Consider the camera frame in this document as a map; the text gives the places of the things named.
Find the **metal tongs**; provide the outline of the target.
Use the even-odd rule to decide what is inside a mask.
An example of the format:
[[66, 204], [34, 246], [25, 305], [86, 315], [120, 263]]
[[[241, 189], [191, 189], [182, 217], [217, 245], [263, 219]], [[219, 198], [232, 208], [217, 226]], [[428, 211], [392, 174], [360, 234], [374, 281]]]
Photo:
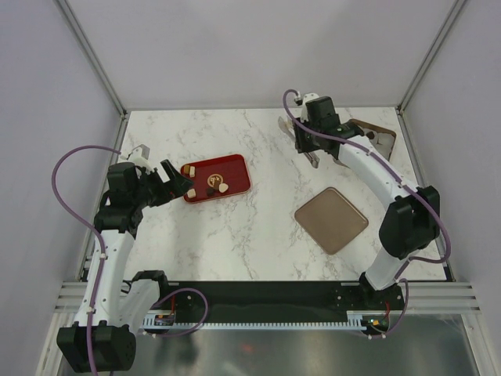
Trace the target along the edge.
[[[293, 145], [296, 146], [294, 128], [290, 121], [286, 121], [283, 117], [279, 117], [278, 126], [279, 129], [290, 138]], [[319, 157], [315, 154], [315, 152], [301, 152], [301, 154], [308, 160], [313, 168], [319, 167]]]

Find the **white heart chocolate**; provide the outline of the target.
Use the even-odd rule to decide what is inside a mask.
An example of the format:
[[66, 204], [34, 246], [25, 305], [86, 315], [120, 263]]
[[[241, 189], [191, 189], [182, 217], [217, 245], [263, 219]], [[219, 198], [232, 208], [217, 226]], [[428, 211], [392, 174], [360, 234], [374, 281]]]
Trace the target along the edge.
[[229, 186], [226, 183], [222, 183], [219, 185], [218, 190], [220, 193], [224, 193], [229, 189]]

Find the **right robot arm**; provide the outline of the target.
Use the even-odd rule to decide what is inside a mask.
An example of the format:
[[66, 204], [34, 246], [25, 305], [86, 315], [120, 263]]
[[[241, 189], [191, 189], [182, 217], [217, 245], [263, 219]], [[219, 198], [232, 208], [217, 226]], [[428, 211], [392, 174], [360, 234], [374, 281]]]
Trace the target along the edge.
[[341, 122], [333, 100], [315, 93], [294, 95], [301, 116], [293, 117], [296, 149], [322, 150], [351, 169], [375, 194], [385, 215], [379, 228], [381, 250], [361, 276], [358, 300], [375, 309], [408, 263], [439, 235], [440, 196], [433, 186], [420, 187], [376, 149], [354, 121]]

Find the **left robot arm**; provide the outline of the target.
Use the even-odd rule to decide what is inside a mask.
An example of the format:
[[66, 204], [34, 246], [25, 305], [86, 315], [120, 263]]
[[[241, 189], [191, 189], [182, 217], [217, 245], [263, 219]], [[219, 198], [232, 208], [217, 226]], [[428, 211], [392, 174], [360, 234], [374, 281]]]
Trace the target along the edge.
[[135, 359], [135, 335], [146, 314], [151, 307], [163, 309], [171, 300], [162, 270], [137, 272], [130, 291], [121, 291], [143, 209], [183, 197], [193, 187], [188, 175], [170, 161], [162, 161], [161, 166], [167, 181], [141, 161], [125, 161], [108, 169], [108, 189], [92, 224], [95, 249], [85, 294], [74, 322], [59, 329], [56, 339], [77, 373], [129, 370]]

